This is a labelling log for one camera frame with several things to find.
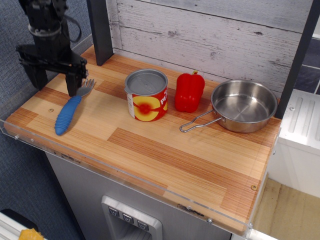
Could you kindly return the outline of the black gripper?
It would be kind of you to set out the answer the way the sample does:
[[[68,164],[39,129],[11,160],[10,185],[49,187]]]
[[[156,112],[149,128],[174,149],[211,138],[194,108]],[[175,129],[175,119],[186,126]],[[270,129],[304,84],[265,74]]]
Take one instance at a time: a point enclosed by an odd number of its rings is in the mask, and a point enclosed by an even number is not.
[[[48,83],[47,71],[61,73],[65,75],[68,95],[75,96],[88,71],[87,60],[71,50],[69,29],[29,30],[34,44],[20,44],[15,49],[32,85],[40,91]]]

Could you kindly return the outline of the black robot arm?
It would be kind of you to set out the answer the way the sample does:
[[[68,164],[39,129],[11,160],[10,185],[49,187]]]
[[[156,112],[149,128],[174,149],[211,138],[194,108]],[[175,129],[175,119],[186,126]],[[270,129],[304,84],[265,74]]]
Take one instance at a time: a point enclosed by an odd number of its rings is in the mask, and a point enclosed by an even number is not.
[[[28,17],[28,30],[34,43],[17,45],[19,62],[32,85],[41,90],[48,82],[47,71],[65,75],[70,97],[76,95],[83,79],[88,75],[87,60],[71,49],[68,22],[79,23],[65,14],[64,0],[21,0],[20,5]]]

